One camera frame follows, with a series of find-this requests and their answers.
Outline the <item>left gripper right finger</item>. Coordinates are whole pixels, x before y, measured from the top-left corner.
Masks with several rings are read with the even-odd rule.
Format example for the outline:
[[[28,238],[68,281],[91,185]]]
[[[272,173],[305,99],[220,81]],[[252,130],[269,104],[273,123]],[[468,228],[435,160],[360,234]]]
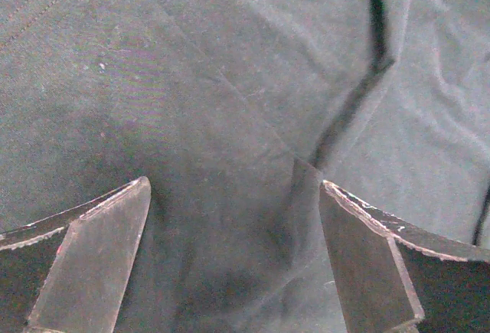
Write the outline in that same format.
[[[319,213],[349,332],[487,332],[489,251],[385,213],[330,181]]]

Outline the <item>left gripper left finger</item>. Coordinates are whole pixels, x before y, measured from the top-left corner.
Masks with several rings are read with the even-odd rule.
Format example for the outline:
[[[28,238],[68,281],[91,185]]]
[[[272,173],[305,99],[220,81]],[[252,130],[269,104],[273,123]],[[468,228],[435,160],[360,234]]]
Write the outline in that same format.
[[[142,176],[1,235],[3,332],[111,332],[149,212]]]

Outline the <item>black t-shirt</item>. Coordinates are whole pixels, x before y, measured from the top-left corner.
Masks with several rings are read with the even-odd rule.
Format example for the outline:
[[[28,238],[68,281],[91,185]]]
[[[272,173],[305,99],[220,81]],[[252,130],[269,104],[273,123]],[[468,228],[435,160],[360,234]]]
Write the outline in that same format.
[[[489,245],[489,0],[1,0],[1,229],[141,176],[117,332],[343,332],[320,181]]]

